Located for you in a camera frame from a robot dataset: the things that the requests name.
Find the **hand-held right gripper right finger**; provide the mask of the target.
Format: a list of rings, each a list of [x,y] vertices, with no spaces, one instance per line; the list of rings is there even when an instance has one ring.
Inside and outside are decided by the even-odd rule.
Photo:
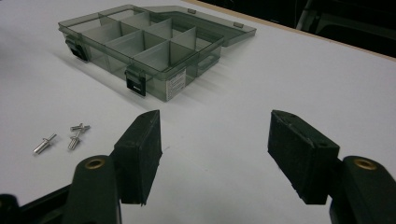
[[[300,117],[273,110],[268,153],[306,204],[325,204],[340,147]]]

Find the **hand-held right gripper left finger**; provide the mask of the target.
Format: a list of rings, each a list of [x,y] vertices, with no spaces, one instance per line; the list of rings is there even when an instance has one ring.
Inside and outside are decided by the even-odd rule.
[[[139,115],[110,154],[122,203],[147,203],[162,154],[160,111]]]

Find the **silver metal rivet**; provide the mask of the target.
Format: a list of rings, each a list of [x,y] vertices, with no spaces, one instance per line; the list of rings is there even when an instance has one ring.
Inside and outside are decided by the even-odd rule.
[[[91,128],[90,125],[84,125],[83,123],[80,123],[77,126],[72,126],[70,127],[70,132],[76,132],[76,131],[83,131],[86,132],[87,130],[89,130]]]
[[[51,141],[57,136],[56,133],[53,133],[50,137],[48,138],[43,138],[42,142],[34,149],[35,154],[40,154],[42,153],[47,147],[50,146]]]
[[[70,137],[71,141],[68,145],[69,150],[74,150],[77,147],[78,143],[80,142],[81,134],[82,134],[81,129],[75,130],[75,135]]]

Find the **grey transparent compartment box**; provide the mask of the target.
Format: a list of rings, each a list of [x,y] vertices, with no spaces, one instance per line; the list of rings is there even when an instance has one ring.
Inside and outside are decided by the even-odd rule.
[[[128,89],[167,102],[215,65],[221,50],[256,29],[196,10],[124,5],[61,21],[70,51],[123,79]]]

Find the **white table cover sheet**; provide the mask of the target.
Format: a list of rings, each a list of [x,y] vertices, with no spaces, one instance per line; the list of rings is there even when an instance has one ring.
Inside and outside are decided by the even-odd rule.
[[[124,205],[123,224],[331,224],[328,206],[305,204],[268,154],[275,109],[396,177],[396,60],[256,21],[253,37],[162,102],[76,58],[58,29],[126,4],[179,0],[0,0],[0,194],[29,203],[69,184],[80,161],[110,153],[153,109],[163,155],[147,204]],[[91,128],[69,150],[80,123]]]

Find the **black metal frame strut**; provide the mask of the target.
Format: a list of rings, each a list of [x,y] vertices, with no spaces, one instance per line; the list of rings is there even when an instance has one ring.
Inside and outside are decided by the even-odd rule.
[[[396,59],[396,0],[308,0],[297,28]]]

